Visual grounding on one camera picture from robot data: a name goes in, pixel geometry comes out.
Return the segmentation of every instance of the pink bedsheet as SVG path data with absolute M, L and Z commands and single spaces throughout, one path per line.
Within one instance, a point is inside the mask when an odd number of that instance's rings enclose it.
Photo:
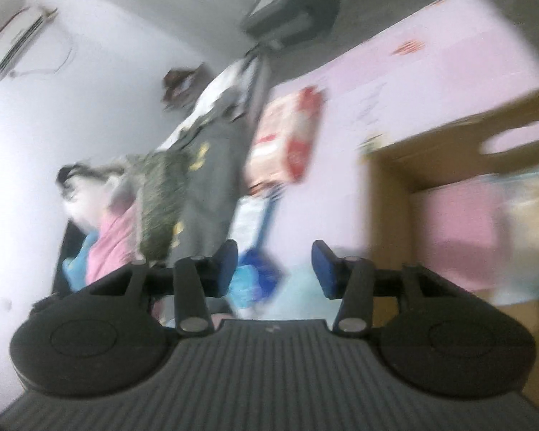
M 502 202 L 502 189 L 487 177 L 414 194 L 423 264 L 469 291 L 495 287 L 509 256 Z
M 489 1 L 438 0 L 272 96 L 309 84 L 326 98 L 313 159 L 276 207 L 266 244 L 285 267 L 308 263 L 316 239 L 367 251 L 365 140 L 396 142 L 539 88 L 539 60 Z
M 86 285 L 96 282 L 134 259 L 135 218 L 135 203 L 122 214 L 114 214 L 109 210 L 104 213 L 100 237 L 88 253 Z

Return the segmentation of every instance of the air conditioner unit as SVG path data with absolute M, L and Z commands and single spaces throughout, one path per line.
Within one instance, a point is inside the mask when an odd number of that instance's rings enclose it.
M 19 11 L 0 31 L 0 80 L 13 67 L 16 58 L 46 24 L 48 13 L 35 6 Z

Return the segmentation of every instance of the black round pad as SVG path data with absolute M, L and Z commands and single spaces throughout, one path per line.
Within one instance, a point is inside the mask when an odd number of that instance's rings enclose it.
M 160 324 L 124 297 L 76 293 L 23 324 L 10 356 L 30 389 L 95 397 L 153 374 L 167 345 Z
M 483 398 L 520 389 L 535 341 L 514 319 L 490 306 L 433 299 L 394 318 L 380 337 L 382 357 L 426 392 Z

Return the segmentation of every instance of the cable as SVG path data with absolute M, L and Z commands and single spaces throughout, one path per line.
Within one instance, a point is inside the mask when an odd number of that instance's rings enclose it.
M 65 29 L 63 29 L 63 26 L 60 25 L 60 26 L 56 26 L 60 32 L 62 32 L 64 34 L 64 37 L 66 37 L 66 39 L 69 41 L 69 44 L 70 44 L 70 49 L 68 50 L 68 54 L 66 55 L 64 61 L 61 63 L 60 66 L 58 66 L 57 68 L 48 68 L 48 69 L 30 69 L 28 71 L 22 71 L 21 73 L 19 73 L 18 71 L 15 71 L 15 70 L 11 70 L 10 73 L 8 74 L 9 77 L 11 78 L 16 78 L 16 77 L 21 77 L 21 76 L 28 76 L 29 74 L 57 74 L 58 71 L 60 71 L 65 65 L 66 63 L 68 62 L 68 60 L 70 59 L 70 57 L 72 56 L 73 53 L 75 53 L 75 44 L 74 44 L 74 40 L 72 38 L 72 36 L 70 35 L 70 33 L 68 31 L 66 31 Z

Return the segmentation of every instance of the dark bag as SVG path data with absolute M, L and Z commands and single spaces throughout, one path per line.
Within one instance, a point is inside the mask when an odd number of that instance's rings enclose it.
M 173 69 L 164 76 L 166 108 L 180 108 L 190 113 L 204 89 L 214 80 L 204 63 L 194 70 Z

